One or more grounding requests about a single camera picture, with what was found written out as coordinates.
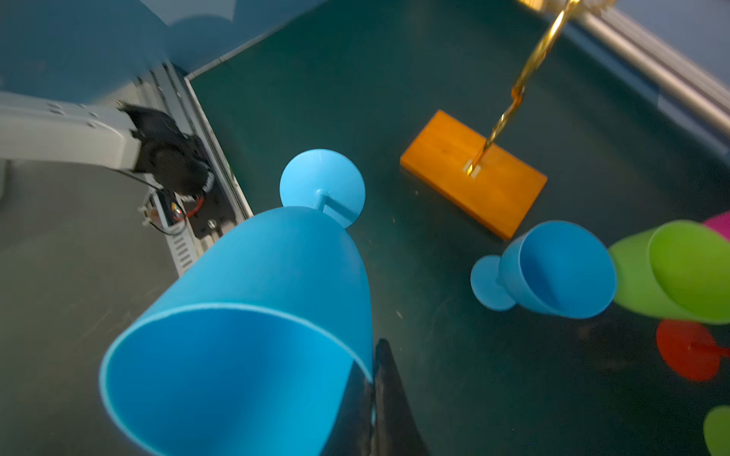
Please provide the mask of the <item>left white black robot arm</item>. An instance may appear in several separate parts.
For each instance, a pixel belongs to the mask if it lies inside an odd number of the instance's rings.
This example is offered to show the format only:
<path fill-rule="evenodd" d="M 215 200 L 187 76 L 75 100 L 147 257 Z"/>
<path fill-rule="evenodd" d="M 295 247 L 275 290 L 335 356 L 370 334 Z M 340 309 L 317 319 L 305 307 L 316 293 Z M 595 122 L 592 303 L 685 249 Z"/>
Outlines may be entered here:
<path fill-rule="evenodd" d="M 86 106 L 3 91 L 1 158 L 150 174 L 186 197 L 210 192 L 215 182 L 196 137 L 165 112 L 134 104 Z"/>

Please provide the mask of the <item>pink wine glass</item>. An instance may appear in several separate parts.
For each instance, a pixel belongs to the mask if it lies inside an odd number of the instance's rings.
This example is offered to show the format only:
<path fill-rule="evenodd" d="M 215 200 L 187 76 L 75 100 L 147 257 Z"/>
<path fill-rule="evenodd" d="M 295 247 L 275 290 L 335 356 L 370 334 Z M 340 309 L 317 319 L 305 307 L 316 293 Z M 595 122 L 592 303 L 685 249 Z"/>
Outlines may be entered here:
<path fill-rule="evenodd" d="M 715 231 L 727 241 L 730 241 L 730 211 L 726 211 L 705 220 L 703 225 Z"/>

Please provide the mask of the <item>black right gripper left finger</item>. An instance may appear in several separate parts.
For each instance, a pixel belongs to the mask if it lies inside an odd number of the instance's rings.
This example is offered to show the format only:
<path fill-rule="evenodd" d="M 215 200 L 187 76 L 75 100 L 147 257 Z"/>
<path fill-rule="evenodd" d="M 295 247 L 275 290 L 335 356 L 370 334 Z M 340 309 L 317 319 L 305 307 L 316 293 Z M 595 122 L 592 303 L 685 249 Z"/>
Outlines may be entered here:
<path fill-rule="evenodd" d="M 374 387 L 357 363 L 352 365 L 335 423 L 321 455 L 372 453 Z"/>

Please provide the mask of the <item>red wine glass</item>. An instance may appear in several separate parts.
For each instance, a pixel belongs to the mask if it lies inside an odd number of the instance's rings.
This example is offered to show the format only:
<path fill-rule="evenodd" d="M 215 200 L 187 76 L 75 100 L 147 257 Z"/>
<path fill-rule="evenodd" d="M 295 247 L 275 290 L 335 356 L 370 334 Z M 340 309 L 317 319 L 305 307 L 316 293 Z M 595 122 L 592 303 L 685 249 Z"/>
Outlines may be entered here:
<path fill-rule="evenodd" d="M 720 347 L 705 326 L 696 322 L 663 320 L 656 343 L 665 364 L 683 378 L 706 382 L 717 375 L 729 349 Z"/>

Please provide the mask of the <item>green wine glass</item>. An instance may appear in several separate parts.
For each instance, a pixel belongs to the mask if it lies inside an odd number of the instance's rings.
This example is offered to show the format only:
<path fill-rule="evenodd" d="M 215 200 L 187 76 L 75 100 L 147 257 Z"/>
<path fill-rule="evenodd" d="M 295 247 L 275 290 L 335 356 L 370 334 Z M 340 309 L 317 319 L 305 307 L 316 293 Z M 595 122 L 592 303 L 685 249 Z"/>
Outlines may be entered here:
<path fill-rule="evenodd" d="M 614 302 L 646 317 L 729 322 L 729 241 L 699 222 L 675 220 L 611 245 Z"/>
<path fill-rule="evenodd" d="M 730 406 L 717 406 L 705 416 L 703 438 L 711 456 L 730 455 Z"/>

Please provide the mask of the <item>blue wine glass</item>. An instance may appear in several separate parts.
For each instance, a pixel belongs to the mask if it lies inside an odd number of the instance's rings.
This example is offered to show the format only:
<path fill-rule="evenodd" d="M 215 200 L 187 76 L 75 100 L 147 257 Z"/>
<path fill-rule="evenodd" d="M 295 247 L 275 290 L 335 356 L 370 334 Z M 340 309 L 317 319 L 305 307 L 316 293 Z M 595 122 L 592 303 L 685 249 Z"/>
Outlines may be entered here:
<path fill-rule="evenodd" d="M 580 225 L 543 222 L 501 256 L 483 256 L 471 269 L 476 299 L 492 311 L 517 305 L 541 315 L 588 319 L 612 304 L 618 279 L 604 243 Z"/>
<path fill-rule="evenodd" d="M 318 455 L 350 378 L 373 377 L 368 277 L 348 228 L 364 180 L 298 154 L 281 207 L 217 241 L 106 352 L 106 412 L 155 455 Z"/>

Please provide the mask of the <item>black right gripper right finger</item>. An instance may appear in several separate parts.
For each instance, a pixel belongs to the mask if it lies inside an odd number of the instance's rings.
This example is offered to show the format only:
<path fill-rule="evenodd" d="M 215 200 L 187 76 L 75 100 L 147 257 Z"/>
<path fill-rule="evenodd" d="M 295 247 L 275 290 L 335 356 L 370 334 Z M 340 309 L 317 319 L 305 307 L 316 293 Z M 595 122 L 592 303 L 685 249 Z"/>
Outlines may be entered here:
<path fill-rule="evenodd" d="M 429 455 L 414 421 L 390 343 L 375 349 L 374 455 Z"/>

